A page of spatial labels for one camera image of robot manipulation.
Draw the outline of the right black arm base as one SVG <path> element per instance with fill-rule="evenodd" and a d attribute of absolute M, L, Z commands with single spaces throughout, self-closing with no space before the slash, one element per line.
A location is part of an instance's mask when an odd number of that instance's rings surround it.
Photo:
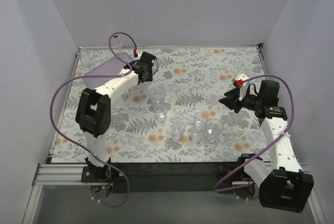
<path fill-rule="evenodd" d="M 234 163 L 219 163 L 214 165 L 213 174 L 217 181 L 220 181 L 236 167 L 237 165 Z M 257 200 L 258 188 L 253 183 L 253 179 L 243 169 L 240 169 L 222 183 L 219 183 L 218 186 L 214 186 L 213 191 L 227 198 L 236 198 L 244 201 Z"/>

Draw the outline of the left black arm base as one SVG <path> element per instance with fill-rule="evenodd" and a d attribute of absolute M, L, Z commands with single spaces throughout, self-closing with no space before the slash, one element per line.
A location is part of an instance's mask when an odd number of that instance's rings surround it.
<path fill-rule="evenodd" d="M 90 184 L 90 193 L 97 198 L 106 199 L 112 193 L 127 193 L 124 175 L 106 165 L 96 167 L 88 162 L 83 167 L 80 181 Z"/>

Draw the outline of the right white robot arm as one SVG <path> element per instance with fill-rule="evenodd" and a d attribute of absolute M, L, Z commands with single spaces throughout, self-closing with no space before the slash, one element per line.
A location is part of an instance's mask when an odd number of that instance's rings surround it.
<path fill-rule="evenodd" d="M 271 166 L 265 166 L 260 154 L 243 154 L 232 173 L 242 170 L 258 186 L 263 207 L 301 213 L 314 186 L 312 175 L 306 174 L 297 158 L 288 133 L 291 120 L 278 106 L 280 84 L 262 80 L 258 92 L 251 93 L 250 82 L 239 79 L 234 88 L 219 102 L 236 113 L 242 108 L 254 111 L 259 120 L 269 151 Z"/>

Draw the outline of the clear champagne flute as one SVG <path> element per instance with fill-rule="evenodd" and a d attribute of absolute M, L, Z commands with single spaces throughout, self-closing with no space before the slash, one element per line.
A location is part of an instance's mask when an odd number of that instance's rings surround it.
<path fill-rule="evenodd" d="M 115 53 L 121 53 L 123 48 L 123 39 L 121 34 L 115 34 L 118 32 L 119 28 L 111 28 L 110 33 L 113 35 L 111 37 L 110 43 Z"/>

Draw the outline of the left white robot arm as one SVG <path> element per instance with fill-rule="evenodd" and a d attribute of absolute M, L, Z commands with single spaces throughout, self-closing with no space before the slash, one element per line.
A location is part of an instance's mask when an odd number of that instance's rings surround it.
<path fill-rule="evenodd" d="M 147 52 L 138 60 L 121 53 L 84 75 L 87 88 L 81 92 L 75 121 L 92 152 L 86 158 L 89 172 L 98 180 L 105 180 L 110 170 L 104 135 L 111 125 L 112 103 L 139 83 L 153 81 L 156 63 L 157 58 Z"/>

